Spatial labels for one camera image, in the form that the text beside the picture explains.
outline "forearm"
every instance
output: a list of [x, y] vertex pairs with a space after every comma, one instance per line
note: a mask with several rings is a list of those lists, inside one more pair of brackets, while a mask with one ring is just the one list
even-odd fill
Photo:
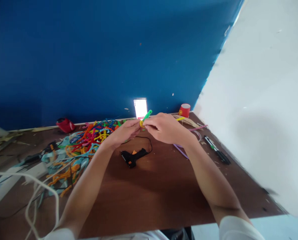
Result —
[[239, 209], [239, 200], [230, 184], [196, 139], [184, 146], [194, 169], [199, 187], [213, 206]]
[[99, 147], [74, 187], [61, 216], [58, 228], [70, 228], [75, 237], [78, 237], [98, 196], [112, 153], [113, 149], [111, 147], [106, 147], [104, 144]]

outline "white power strip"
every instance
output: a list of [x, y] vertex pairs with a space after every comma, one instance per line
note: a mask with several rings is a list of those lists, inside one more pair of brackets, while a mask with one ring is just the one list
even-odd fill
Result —
[[[46, 167], [46, 164], [44, 162], [41, 162], [37, 164], [36, 166], [30, 168], [28, 171], [26, 171], [26, 174], [29, 174], [37, 179], [41, 178], [43, 175], [47, 174], [48, 170]], [[25, 177], [26, 184], [32, 182], [33, 180], [29, 177]]]
[[[23, 169], [23, 167], [12, 167], [9, 168], [6, 172], [7, 173], [15, 173], [19, 170]], [[16, 182], [20, 179], [21, 176], [8, 176], [4, 175], [0, 177], [0, 201], [4, 198], [4, 196], [10, 191], [10, 189], [13, 187], [13, 185], [16, 184]]]

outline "black marker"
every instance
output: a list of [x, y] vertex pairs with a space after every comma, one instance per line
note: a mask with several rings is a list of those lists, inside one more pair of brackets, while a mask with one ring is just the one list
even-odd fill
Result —
[[221, 161], [227, 165], [231, 164], [229, 159], [224, 155], [215, 145], [212, 144], [212, 141], [205, 135], [203, 138], [209, 143], [210, 147], [215, 150], [218, 157], [220, 157]]

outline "red container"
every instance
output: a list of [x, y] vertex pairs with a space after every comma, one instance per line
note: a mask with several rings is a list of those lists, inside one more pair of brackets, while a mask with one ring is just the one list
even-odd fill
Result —
[[190, 113], [190, 105], [184, 103], [181, 105], [178, 115], [188, 118]]
[[59, 118], [56, 124], [65, 133], [71, 133], [73, 130], [76, 129], [76, 126], [67, 118]]

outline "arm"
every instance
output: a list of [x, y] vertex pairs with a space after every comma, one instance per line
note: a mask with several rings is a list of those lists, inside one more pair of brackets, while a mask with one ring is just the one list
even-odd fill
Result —
[[157, 140], [184, 147], [199, 187], [218, 225], [221, 219], [228, 215], [237, 216], [251, 223], [230, 184], [190, 131], [171, 115], [164, 113], [146, 119], [143, 125]]
[[113, 151], [139, 133], [139, 121], [137, 119], [126, 121], [103, 141], [73, 189], [57, 229], [69, 228], [75, 238], [78, 237], [98, 196], [102, 178]]

